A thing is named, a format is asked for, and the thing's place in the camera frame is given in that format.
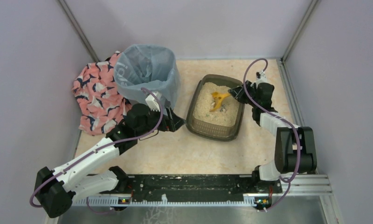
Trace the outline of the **yellow plastic litter scoop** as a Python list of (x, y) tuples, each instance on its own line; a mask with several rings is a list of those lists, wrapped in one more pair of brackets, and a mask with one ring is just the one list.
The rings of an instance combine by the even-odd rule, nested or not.
[(213, 100), (214, 100), (214, 106), (210, 110), (210, 112), (214, 112), (214, 111), (218, 110), (221, 107), (221, 104), (222, 104), (223, 100), (225, 98), (231, 96), (231, 94), (229, 92), (227, 92), (227, 93), (213, 92), (211, 95), (212, 95)]

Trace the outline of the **blue plastic trash bag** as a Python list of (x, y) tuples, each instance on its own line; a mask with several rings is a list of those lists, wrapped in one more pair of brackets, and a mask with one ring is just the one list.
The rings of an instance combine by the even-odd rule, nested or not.
[(180, 73), (175, 54), (168, 48), (134, 44), (128, 47), (114, 65), (117, 91), (128, 100), (145, 103), (146, 88), (161, 94), (162, 105), (174, 108), (179, 96)]

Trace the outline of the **grey plastic litter box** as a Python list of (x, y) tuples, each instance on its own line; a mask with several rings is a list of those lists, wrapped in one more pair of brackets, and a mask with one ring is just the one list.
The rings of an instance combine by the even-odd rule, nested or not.
[(196, 90), (194, 92), (187, 117), (186, 117), (186, 127), (188, 130), (196, 135), (202, 136), (204, 138), (212, 139), (212, 140), (219, 140), (219, 141), (231, 141), (234, 140), (239, 133), (242, 118), (244, 114), (244, 104), (239, 103), (238, 114), (236, 118), (235, 125), (231, 127), (226, 126), (218, 126), (206, 123), (204, 121), (198, 120), (193, 117), (194, 107), (196, 105), (196, 101), (198, 95), (204, 85), (204, 83), (212, 82), (219, 86), (227, 86), (230, 89), (235, 88), (239, 85), (242, 85), (242, 82), (234, 79), (232, 77), (222, 76), (222, 75), (214, 75), (209, 74), (204, 76), (198, 83)]

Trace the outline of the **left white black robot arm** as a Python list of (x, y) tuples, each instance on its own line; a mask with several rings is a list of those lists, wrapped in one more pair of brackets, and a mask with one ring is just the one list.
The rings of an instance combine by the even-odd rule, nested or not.
[(170, 107), (155, 110), (144, 104), (133, 105), (120, 123), (91, 149), (54, 169), (41, 168), (30, 197), (31, 206), (43, 208), (50, 218), (56, 218), (83, 198), (124, 191), (129, 177), (120, 167), (111, 167), (97, 175), (90, 172), (122, 155), (154, 131), (175, 132), (185, 122)]

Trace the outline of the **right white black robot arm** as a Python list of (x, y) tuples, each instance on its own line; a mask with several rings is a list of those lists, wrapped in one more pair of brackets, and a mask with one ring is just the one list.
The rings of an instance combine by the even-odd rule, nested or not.
[(284, 122), (272, 106), (274, 89), (269, 83), (247, 80), (228, 90), (238, 102), (251, 105), (253, 120), (276, 138), (274, 159), (253, 171), (253, 177), (258, 182), (276, 181), (284, 174), (309, 173), (317, 168), (313, 130)]

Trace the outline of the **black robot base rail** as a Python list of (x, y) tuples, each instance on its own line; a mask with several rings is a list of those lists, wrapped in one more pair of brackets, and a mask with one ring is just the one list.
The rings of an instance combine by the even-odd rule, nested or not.
[(243, 202), (245, 194), (270, 199), (283, 192), (280, 181), (264, 182), (252, 175), (133, 175), (125, 187), (104, 194), (131, 195), (133, 203), (219, 204)]

